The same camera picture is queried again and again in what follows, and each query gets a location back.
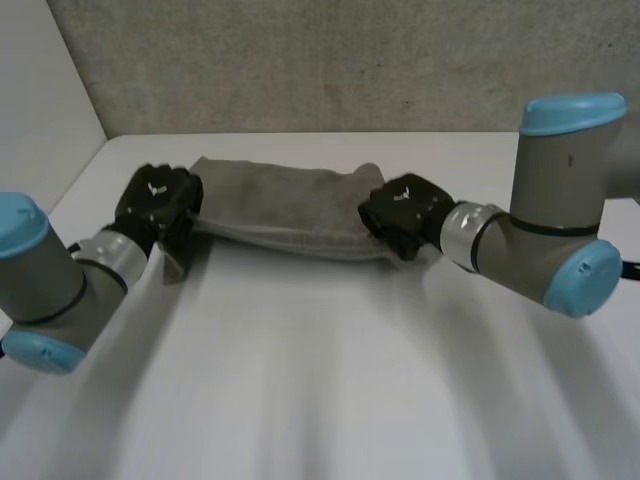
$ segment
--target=light blue end cap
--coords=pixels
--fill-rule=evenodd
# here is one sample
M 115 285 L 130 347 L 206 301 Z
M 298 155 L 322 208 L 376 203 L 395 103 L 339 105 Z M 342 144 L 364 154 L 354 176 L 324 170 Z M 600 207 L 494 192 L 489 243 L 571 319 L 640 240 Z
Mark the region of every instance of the light blue end cap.
M 622 274 L 622 259 L 606 240 L 585 245 L 558 269 L 544 294 L 550 310 L 580 318 L 599 309 Z
M 578 132 L 614 122 L 626 112 L 624 97 L 615 92 L 538 98 L 525 107 L 520 134 L 537 137 Z
M 49 219 L 23 193 L 0 192 L 0 260 L 15 257 L 47 236 Z
M 32 332 L 9 330 L 2 339 L 4 353 L 33 370 L 65 375 L 73 372 L 87 354 L 65 342 Z

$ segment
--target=white tabletop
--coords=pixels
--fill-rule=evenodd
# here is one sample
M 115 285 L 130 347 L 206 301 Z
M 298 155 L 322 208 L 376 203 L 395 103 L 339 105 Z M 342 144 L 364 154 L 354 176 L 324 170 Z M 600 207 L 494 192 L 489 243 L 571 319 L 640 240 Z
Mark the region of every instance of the white tabletop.
M 517 135 L 278 134 L 112 140 L 51 215 L 109 222 L 144 163 L 199 156 L 348 172 L 375 162 L 509 206 Z M 640 209 L 603 238 L 640 258 Z M 427 272 L 216 241 L 179 286 L 152 255 L 71 376 L 0 362 L 0 478 L 640 478 L 640 285 L 578 322 L 442 260 Z

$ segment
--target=silver metal ring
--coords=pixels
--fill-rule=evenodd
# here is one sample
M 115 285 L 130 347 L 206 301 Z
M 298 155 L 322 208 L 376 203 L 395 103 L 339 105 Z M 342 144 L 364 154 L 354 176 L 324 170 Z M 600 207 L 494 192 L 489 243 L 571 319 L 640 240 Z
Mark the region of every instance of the silver metal ring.
M 475 271 L 471 261 L 473 241 L 487 221 L 502 210 L 495 205 L 463 202 L 444 221 L 440 232 L 440 248 L 449 260 Z
M 93 238 L 78 242 L 75 260 L 90 260 L 116 273 L 128 289 L 140 279 L 147 266 L 147 256 L 136 242 L 122 233 L 102 230 Z

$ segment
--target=white wall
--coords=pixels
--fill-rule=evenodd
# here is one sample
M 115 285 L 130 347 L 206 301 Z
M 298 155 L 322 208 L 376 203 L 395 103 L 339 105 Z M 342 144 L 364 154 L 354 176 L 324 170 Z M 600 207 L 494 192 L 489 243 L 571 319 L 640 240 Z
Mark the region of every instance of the white wall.
M 45 0 L 1 0 L 0 191 L 50 212 L 104 143 Z

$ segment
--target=gray cloth bag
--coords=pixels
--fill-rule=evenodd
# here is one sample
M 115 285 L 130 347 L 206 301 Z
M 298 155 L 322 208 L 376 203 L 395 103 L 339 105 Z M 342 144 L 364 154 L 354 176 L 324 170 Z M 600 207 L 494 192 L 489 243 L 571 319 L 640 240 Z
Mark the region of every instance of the gray cloth bag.
M 386 259 L 406 268 L 439 258 L 432 246 L 401 261 L 362 224 L 358 205 L 385 180 L 377 165 L 353 173 L 248 161 L 200 158 L 190 169 L 204 199 L 194 231 L 282 252 L 343 261 Z M 165 283 L 184 277 L 184 265 L 165 252 Z

